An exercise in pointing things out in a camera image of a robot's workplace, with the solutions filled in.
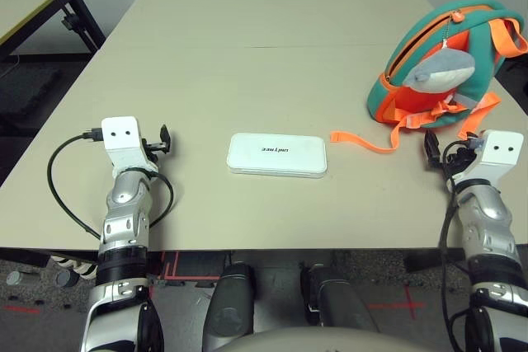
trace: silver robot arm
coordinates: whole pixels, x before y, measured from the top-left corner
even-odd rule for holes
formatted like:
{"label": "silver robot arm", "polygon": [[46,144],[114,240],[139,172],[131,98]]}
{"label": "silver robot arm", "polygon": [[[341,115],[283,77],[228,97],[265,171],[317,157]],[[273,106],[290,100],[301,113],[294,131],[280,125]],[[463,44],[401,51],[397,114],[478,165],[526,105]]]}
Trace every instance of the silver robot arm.
{"label": "silver robot arm", "polygon": [[455,182],[472,284],[466,351],[528,350],[528,287],[510,230],[512,213],[497,189],[500,178],[516,165],[522,142],[522,134],[487,130],[470,138],[467,148],[451,154],[446,164]]}
{"label": "silver robot arm", "polygon": [[81,351],[163,351],[161,323],[149,298],[148,215],[150,184],[158,174],[153,152],[167,153],[170,137],[163,126],[163,142],[146,145],[134,117],[104,119],[101,126],[115,183],[106,198],[97,280]]}

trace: backpack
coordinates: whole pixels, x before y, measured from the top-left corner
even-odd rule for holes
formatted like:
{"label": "backpack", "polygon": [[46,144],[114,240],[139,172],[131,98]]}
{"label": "backpack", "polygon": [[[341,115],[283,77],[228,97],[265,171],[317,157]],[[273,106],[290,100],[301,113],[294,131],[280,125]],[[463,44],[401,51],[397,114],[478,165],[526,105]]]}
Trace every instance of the backpack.
{"label": "backpack", "polygon": [[488,90],[505,58],[528,52],[522,17],[494,0],[449,2],[423,17],[402,39],[367,100],[370,115],[396,124],[391,148],[334,131],[331,142],[352,142],[391,153],[400,128],[436,128],[464,120],[467,138],[500,98]]}

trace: white table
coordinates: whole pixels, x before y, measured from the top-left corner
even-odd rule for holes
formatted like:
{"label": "white table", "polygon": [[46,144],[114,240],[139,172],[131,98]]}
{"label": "white table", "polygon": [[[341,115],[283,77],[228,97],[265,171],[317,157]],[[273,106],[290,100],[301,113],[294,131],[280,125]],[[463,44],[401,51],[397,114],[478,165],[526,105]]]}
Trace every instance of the white table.
{"label": "white table", "polygon": [[[400,38],[430,10],[426,0],[136,0],[0,189],[0,245],[97,249],[54,202],[46,163],[101,119],[135,115],[149,141],[165,123],[175,143],[160,169],[179,200],[152,231],[154,250],[436,246],[447,193],[440,174],[426,171],[423,134],[403,133],[389,155],[328,143],[330,131],[343,129],[388,144],[391,128],[370,118],[366,96]],[[526,136],[522,110],[496,81],[491,89],[502,104],[482,127]],[[457,129],[438,131],[442,144]],[[231,174],[225,159],[236,132],[320,136],[328,173]],[[527,158],[525,143],[501,183],[519,243],[528,241]],[[74,213],[100,229],[112,187],[102,143],[68,147],[54,179]],[[161,184],[154,195],[157,212],[167,198]]]}

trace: power bank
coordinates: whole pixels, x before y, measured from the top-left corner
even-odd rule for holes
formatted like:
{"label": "power bank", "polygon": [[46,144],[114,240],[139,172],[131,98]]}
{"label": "power bank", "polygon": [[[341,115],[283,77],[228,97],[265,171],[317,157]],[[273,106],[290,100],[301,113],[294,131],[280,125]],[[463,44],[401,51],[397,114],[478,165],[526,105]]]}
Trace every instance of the power bank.
{"label": "power bank", "polygon": [[315,136],[245,134],[231,138],[233,173],[318,178],[327,170],[324,141]]}

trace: backpack zipper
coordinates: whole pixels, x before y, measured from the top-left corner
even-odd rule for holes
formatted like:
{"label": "backpack zipper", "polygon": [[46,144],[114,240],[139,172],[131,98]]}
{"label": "backpack zipper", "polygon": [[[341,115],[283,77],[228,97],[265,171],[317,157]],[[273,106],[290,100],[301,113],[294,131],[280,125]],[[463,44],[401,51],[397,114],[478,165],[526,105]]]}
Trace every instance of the backpack zipper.
{"label": "backpack zipper", "polygon": [[480,5],[480,6],[470,6],[470,7],[462,7],[457,10],[451,10],[448,12],[445,12],[443,14],[440,14],[429,26],[426,26],[422,31],[418,32],[405,46],[402,51],[398,54],[398,56],[394,59],[394,61],[390,64],[390,66],[386,69],[385,72],[385,80],[390,83],[390,76],[394,74],[396,70],[399,69],[400,63],[403,59],[407,59],[410,57],[410,52],[413,50],[413,48],[418,43],[422,43],[425,41],[429,36],[436,33],[442,26],[443,23],[447,21],[449,22],[453,19],[453,15],[456,14],[455,22],[460,22],[460,15],[463,15],[465,12],[472,12],[474,10],[491,10],[492,8],[490,6],[486,5]]}

